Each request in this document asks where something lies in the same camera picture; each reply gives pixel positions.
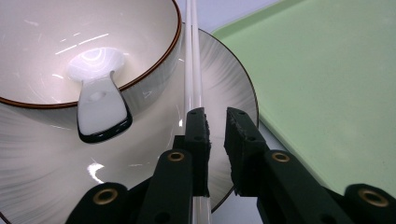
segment bowl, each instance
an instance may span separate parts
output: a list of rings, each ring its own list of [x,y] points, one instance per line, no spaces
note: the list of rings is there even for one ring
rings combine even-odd
[[[84,144],[75,130],[50,126],[0,105],[0,212],[12,223],[64,223],[81,197],[102,182],[128,189],[149,178],[158,157],[184,134],[184,49],[160,98],[136,116],[124,134]],[[247,71],[211,35],[200,32],[203,97],[210,130],[208,188],[216,209],[233,187],[223,147],[226,109],[239,108],[258,123]]]
[[[122,52],[124,65],[113,81],[134,116],[158,99],[176,67],[181,18],[173,0],[2,0],[1,5],[0,51],[7,57],[0,60],[0,103],[28,108],[15,110],[32,119],[77,127],[73,107],[82,85],[67,68],[85,51]]]

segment saucer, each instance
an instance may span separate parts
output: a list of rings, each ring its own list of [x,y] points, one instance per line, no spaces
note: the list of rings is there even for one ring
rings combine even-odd
[[[212,143],[208,187],[217,208],[233,187],[223,148],[226,108],[242,109],[257,123],[258,107],[250,78],[234,55],[202,31],[200,45]],[[128,131],[96,145],[81,142],[74,128],[48,125],[0,105],[0,212],[12,223],[63,223],[92,187],[117,182],[130,189],[150,177],[174,136],[183,134],[183,75],[184,48],[159,100],[135,116]]]

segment green surface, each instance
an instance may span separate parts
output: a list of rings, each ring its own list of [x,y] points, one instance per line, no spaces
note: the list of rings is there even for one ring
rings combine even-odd
[[[321,184],[396,196],[396,1],[285,0],[218,29],[261,120]]]

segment spoon handle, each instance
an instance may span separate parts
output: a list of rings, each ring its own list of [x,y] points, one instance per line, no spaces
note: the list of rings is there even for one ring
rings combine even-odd
[[[82,82],[78,100],[78,134],[83,142],[99,143],[132,124],[132,115],[111,75]]]

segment white ceramic spoon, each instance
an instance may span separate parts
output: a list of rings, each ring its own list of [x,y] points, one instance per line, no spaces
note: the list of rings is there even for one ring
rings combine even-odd
[[[132,124],[132,115],[113,77],[124,66],[121,51],[90,49],[80,53],[68,67],[68,75],[82,82],[78,100],[78,134],[86,143],[106,141]]]

